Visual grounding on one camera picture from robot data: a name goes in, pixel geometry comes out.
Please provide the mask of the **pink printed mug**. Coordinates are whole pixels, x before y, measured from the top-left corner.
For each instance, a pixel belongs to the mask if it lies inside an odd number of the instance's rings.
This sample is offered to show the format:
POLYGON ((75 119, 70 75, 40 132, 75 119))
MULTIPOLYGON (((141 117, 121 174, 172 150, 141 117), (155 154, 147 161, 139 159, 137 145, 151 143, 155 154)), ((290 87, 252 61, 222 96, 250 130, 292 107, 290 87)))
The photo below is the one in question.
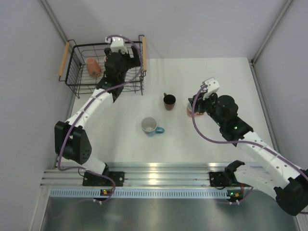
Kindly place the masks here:
MULTIPOLYGON (((187 110, 188 117, 192 117, 192 115, 193 115, 192 105, 190 103, 187 104, 186 110, 187 110)), ((204 113, 196 112, 196 113, 194 113, 194 115, 195 116, 202 116, 202 115, 204 115, 204 113)))

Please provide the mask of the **salmon dotted mug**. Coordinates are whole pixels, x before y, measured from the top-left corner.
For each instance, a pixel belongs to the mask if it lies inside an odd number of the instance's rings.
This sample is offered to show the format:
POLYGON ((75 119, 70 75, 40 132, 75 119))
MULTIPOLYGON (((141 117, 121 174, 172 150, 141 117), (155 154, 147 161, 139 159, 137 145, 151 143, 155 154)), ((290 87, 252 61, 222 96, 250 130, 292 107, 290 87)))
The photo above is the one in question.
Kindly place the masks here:
POLYGON ((86 60, 87 71, 90 76, 98 77, 101 74, 101 67, 97 63, 96 59, 90 57, 86 60))

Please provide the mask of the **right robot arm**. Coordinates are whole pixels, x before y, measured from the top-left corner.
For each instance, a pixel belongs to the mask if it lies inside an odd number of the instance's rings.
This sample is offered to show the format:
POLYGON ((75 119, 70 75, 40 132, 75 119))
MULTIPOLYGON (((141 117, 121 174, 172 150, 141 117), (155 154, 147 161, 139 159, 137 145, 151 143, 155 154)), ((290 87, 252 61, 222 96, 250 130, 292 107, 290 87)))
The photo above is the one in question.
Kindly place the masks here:
POLYGON ((232 144, 259 163, 265 173, 258 173, 243 161, 235 160, 222 171, 221 186, 249 185, 270 196, 287 214, 308 213, 308 172, 269 147, 253 128, 238 116, 238 105, 229 95, 216 93, 194 95, 188 99, 195 113, 206 113, 219 127, 223 141, 232 144))

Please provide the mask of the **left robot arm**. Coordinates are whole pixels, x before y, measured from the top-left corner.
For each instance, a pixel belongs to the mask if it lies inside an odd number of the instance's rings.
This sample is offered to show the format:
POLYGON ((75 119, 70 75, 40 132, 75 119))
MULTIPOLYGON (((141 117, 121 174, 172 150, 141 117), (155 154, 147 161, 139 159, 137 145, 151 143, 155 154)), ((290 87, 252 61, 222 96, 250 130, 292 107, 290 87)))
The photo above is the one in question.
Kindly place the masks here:
POLYGON ((58 154, 57 167, 60 171, 70 167, 62 165, 64 159, 74 161, 77 169, 93 174, 93 180, 101 186, 109 182, 108 165, 97 159, 92 153, 92 146, 87 130, 92 128, 102 117, 104 110, 120 96, 128 82, 127 71, 138 67, 142 70, 142 53, 138 46, 131 45, 133 56, 120 48, 104 50, 106 59, 105 72, 86 103, 65 122, 59 121, 54 127, 55 152, 58 154))

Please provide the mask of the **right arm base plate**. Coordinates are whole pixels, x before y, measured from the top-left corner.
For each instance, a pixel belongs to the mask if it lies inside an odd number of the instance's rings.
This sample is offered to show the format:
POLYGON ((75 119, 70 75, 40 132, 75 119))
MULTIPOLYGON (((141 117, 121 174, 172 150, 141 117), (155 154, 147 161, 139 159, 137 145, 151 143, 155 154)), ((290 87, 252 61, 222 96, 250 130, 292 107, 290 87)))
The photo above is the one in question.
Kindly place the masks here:
POLYGON ((248 187, 248 184, 240 183, 233 173, 225 171, 209 172, 209 180, 211 187, 224 188, 224 187, 248 187))

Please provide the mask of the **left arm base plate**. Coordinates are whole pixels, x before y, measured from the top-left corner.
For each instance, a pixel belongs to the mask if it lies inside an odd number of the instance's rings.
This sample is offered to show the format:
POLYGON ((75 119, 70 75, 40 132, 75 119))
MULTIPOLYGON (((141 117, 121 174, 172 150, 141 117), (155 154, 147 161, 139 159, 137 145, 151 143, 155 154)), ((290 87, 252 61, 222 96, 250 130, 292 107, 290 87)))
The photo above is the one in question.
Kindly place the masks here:
MULTIPOLYGON (((122 187, 124 184, 124 179, 125 179, 125 172, 121 171, 110 171, 108 174, 108 177, 112 179, 116 186, 122 187)), ((112 182, 106 178, 102 178, 93 174, 90 174, 88 172, 84 173, 83 177, 83 186, 86 187, 99 187, 99 186, 112 186, 112 182)))

